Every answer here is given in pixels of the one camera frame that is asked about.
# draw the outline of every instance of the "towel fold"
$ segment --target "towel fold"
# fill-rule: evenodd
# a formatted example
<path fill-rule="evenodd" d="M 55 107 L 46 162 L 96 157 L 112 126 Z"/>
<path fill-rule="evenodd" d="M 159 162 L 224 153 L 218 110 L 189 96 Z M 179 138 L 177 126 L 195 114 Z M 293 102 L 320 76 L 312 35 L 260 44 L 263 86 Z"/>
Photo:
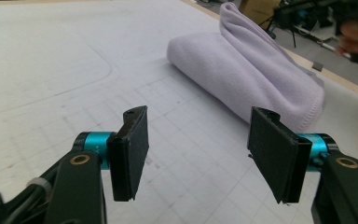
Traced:
<path fill-rule="evenodd" d="M 220 32 L 177 37 L 167 58 L 202 88 L 249 122 L 252 106 L 281 114 L 294 132 L 322 112 L 322 81 L 298 66 L 233 3 L 220 9 Z"/>

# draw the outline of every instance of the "black robot arm in background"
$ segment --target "black robot arm in background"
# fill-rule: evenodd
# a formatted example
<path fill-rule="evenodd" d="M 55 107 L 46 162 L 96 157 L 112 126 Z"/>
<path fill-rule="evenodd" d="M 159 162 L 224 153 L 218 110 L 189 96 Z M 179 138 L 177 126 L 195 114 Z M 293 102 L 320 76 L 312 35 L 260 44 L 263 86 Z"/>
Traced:
<path fill-rule="evenodd" d="M 345 21 L 358 20 L 358 0 L 292 0 L 274 9 L 273 20 L 283 29 L 292 29 L 296 13 L 300 10 L 330 7 L 336 20 L 336 35 L 341 35 L 340 27 Z M 358 63 L 358 53 L 351 53 L 351 61 Z"/>
<path fill-rule="evenodd" d="M 0 224 L 106 223 L 101 169 L 109 169 L 115 201 L 135 199 L 148 145 L 146 106 L 123 114 L 118 133 L 81 133 L 72 150 L 8 203 Z"/>
<path fill-rule="evenodd" d="M 248 148 L 277 203 L 298 203 L 306 171 L 319 171 L 313 221 L 358 224 L 358 160 L 329 135 L 293 133 L 279 114 L 254 107 Z"/>

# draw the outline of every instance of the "tabletop surface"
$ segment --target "tabletop surface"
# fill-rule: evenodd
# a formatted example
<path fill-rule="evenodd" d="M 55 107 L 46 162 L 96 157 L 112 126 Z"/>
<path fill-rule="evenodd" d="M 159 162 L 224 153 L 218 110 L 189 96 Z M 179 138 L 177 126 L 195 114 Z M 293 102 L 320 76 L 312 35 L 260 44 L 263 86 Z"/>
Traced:
<path fill-rule="evenodd" d="M 109 223 L 312 223 L 319 181 L 276 204 L 248 158 L 249 126 L 166 59 L 170 39 L 219 32 L 178 0 L 0 6 L 0 191 L 9 200 L 71 149 L 81 132 L 114 132 L 148 106 L 150 148 L 137 199 Z M 321 76 L 326 103 L 311 131 L 358 158 L 358 93 Z"/>

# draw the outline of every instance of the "folded towel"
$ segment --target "folded towel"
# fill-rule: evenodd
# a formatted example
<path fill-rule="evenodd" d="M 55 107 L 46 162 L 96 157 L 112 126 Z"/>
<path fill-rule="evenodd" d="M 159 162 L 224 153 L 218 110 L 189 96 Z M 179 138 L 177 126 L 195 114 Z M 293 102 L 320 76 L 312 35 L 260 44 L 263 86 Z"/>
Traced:
<path fill-rule="evenodd" d="M 281 114 L 294 132 L 305 131 L 322 112 L 322 81 L 233 3 L 223 4 L 220 16 L 221 34 L 177 37 L 169 43 L 168 60 L 245 121 L 258 106 Z"/>

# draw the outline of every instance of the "purple fabric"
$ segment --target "purple fabric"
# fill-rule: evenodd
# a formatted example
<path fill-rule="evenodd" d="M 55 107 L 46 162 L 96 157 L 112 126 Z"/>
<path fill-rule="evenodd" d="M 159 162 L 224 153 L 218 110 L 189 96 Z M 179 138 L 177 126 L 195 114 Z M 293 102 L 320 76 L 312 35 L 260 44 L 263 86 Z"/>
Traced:
<path fill-rule="evenodd" d="M 177 37 L 168 60 L 247 122 L 252 106 L 259 106 L 281 114 L 293 131 L 305 131 L 322 112 L 322 81 L 233 3 L 223 4 L 220 16 L 221 34 Z"/>

